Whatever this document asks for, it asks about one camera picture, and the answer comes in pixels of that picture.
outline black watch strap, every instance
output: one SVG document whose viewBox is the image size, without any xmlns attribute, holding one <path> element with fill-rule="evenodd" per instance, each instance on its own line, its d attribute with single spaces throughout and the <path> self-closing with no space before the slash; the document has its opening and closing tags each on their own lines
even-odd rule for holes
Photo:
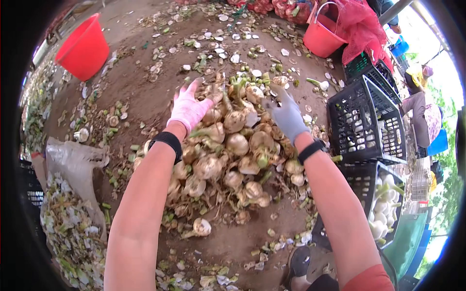
<svg viewBox="0 0 466 291">
<path fill-rule="evenodd" d="M 164 142 L 171 146 L 171 148 L 175 151 L 176 154 L 175 165 L 181 161 L 181 143 L 173 133 L 168 131 L 162 131 L 151 140 L 151 142 L 149 143 L 149 149 L 151 149 L 152 145 L 155 142 Z"/>
<path fill-rule="evenodd" d="M 304 165 L 304 161 L 307 160 L 310 156 L 312 156 L 318 150 L 324 151 L 325 146 L 323 143 L 318 139 L 314 139 L 314 142 L 308 145 L 301 153 L 298 155 L 298 161 L 301 165 Z"/>
</svg>

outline red sleeve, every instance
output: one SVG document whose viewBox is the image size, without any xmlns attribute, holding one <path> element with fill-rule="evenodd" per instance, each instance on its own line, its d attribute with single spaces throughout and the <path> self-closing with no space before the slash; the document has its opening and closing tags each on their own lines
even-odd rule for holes
<svg viewBox="0 0 466 291">
<path fill-rule="evenodd" d="M 342 291 L 394 291 L 395 288 L 390 277 L 385 272 L 384 266 L 378 264 L 368 268 L 356 277 L 352 278 Z"/>
</svg>

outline red bucket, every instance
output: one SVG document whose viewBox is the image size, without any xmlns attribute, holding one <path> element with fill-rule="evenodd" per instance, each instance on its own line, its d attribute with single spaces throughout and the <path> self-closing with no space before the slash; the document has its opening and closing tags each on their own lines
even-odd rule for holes
<svg viewBox="0 0 466 291">
<path fill-rule="evenodd" d="M 317 13 L 315 13 L 317 9 L 316 2 L 307 21 L 307 23 L 309 23 L 308 29 L 306 30 L 306 33 L 302 39 L 304 45 L 313 54 L 321 58 L 327 58 L 342 44 L 348 43 L 346 41 L 347 35 L 345 31 L 343 31 L 341 28 L 338 29 L 338 25 L 330 18 L 324 15 L 319 15 L 320 10 L 326 4 L 336 5 L 334 2 L 325 2 L 322 4 L 322 6 L 320 6 Z"/>
<path fill-rule="evenodd" d="M 96 13 L 76 28 L 58 51 L 55 62 L 81 81 L 89 80 L 103 66 L 109 46 Z"/>
</svg>

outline sky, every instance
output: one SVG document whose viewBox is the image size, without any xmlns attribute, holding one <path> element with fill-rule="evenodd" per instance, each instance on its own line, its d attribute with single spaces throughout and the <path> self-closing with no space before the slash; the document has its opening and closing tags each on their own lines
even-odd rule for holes
<svg viewBox="0 0 466 291">
<path fill-rule="evenodd" d="M 424 64 L 438 53 L 440 42 L 436 35 L 411 7 L 406 7 L 400 12 L 398 18 L 402 36 L 410 45 L 408 53 L 418 53 L 417 60 L 421 64 Z M 449 102 L 449 97 L 451 97 L 456 108 L 460 109 L 464 105 L 463 89 L 456 68 L 448 53 L 445 51 L 440 53 L 434 60 L 429 62 L 429 66 L 434 71 L 434 75 L 431 77 L 434 87 L 442 90 L 442 96 L 446 103 Z M 447 122 L 451 127 L 456 127 L 456 117 L 450 118 Z M 437 186 L 436 190 L 440 191 L 442 188 L 443 185 L 441 184 Z M 434 261 L 440 256 L 446 239 L 447 237 L 436 237 L 431 241 L 425 252 L 428 261 Z"/>
</svg>

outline hand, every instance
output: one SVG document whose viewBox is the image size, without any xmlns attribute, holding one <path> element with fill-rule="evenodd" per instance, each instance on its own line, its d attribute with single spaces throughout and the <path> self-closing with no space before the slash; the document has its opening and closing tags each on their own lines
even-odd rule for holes
<svg viewBox="0 0 466 291">
<path fill-rule="evenodd" d="M 281 99 L 281 107 L 265 98 L 261 99 L 262 107 L 270 113 L 277 126 L 294 145 L 298 134 L 310 131 L 310 129 L 304 124 L 301 111 L 293 97 L 288 95 L 285 89 L 279 85 L 270 83 L 270 88 Z"/>
<path fill-rule="evenodd" d="M 179 121 L 186 127 L 187 135 L 189 135 L 196 124 L 206 115 L 206 112 L 218 102 L 218 98 L 215 97 L 205 98 L 201 102 L 194 99 L 194 93 L 203 81 L 204 78 L 197 78 L 188 88 L 186 88 L 185 84 L 181 87 L 179 93 L 175 94 L 173 111 L 167 125 L 172 121 Z"/>
</svg>

